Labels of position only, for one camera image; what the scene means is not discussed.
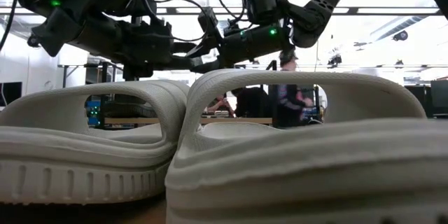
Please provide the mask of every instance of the slide sandal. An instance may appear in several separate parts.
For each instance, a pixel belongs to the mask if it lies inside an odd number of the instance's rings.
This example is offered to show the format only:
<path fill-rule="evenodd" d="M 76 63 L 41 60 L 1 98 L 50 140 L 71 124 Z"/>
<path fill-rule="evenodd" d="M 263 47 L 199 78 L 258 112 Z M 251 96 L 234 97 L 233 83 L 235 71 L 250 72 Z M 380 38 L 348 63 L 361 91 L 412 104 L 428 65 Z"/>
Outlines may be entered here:
<path fill-rule="evenodd" d="M 101 204 L 164 191 L 188 86 L 150 80 L 39 92 L 0 113 L 0 202 Z M 90 129 L 85 100 L 123 94 L 151 104 L 160 124 Z"/>
<path fill-rule="evenodd" d="M 318 84 L 325 124 L 198 127 L 218 94 L 245 85 Z M 383 78 L 226 69 L 190 89 L 165 179 L 168 223 L 436 223 L 448 213 L 448 124 Z"/>

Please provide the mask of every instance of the green led light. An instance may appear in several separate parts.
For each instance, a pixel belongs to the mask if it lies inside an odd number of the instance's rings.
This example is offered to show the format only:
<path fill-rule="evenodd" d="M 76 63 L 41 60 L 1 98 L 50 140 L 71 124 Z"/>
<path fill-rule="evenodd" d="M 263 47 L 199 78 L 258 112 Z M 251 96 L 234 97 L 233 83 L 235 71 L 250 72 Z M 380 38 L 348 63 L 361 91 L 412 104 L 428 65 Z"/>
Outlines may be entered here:
<path fill-rule="evenodd" d="M 61 6 L 61 1 L 59 1 L 59 0 L 50 0 L 50 4 L 53 7 Z"/>

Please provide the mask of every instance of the person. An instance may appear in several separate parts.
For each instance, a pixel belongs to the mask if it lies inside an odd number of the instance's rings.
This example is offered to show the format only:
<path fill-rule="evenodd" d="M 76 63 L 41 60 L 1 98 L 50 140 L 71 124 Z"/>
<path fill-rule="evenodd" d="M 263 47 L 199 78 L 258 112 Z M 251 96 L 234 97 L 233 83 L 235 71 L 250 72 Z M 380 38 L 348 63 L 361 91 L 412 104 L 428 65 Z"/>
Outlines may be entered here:
<path fill-rule="evenodd" d="M 280 52 L 280 67 L 282 71 L 295 71 L 298 59 L 294 51 Z M 277 100 L 277 125 L 280 128 L 300 126 L 303 108 L 312 106 L 311 99 L 303 99 L 297 85 L 279 85 Z"/>
<path fill-rule="evenodd" d="M 237 117 L 271 117 L 269 96 L 261 87 L 241 87 L 232 90 L 232 94 L 237 98 Z"/>
<path fill-rule="evenodd" d="M 233 108 L 225 98 L 224 94 L 218 95 L 208 106 L 207 113 L 214 113 L 215 111 L 227 111 L 230 117 L 235 116 Z"/>

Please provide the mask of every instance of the foam slide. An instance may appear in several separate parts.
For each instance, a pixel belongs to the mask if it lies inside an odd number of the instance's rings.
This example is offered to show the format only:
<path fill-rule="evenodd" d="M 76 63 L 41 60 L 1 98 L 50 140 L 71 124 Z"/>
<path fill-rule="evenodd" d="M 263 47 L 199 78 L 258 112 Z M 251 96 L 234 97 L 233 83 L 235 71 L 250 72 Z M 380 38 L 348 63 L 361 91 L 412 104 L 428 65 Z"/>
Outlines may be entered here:
<path fill-rule="evenodd" d="M 218 94 L 245 85 L 318 84 L 325 124 L 198 127 Z M 226 69 L 190 89 L 165 181 L 168 223 L 436 223 L 448 210 L 448 124 L 405 88 L 354 73 Z"/>
<path fill-rule="evenodd" d="M 175 81 L 101 83 L 27 95 L 0 113 L 0 202 L 98 204 L 163 192 L 186 110 Z M 123 94 L 152 105 L 160 124 L 90 129 L 90 95 Z"/>

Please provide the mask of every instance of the wooden surface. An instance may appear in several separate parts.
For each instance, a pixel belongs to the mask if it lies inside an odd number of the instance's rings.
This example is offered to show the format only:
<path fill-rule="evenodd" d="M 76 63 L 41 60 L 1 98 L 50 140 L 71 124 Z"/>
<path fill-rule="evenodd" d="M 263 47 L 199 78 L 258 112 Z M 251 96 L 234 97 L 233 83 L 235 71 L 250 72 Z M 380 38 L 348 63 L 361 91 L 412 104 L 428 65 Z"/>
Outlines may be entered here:
<path fill-rule="evenodd" d="M 207 123 L 260 123 L 272 124 L 272 118 L 201 118 L 202 124 Z M 105 124 L 154 124 L 159 123 L 157 118 L 105 118 Z"/>
<path fill-rule="evenodd" d="M 101 205 L 0 204 L 0 223 L 165 224 L 165 195 Z"/>

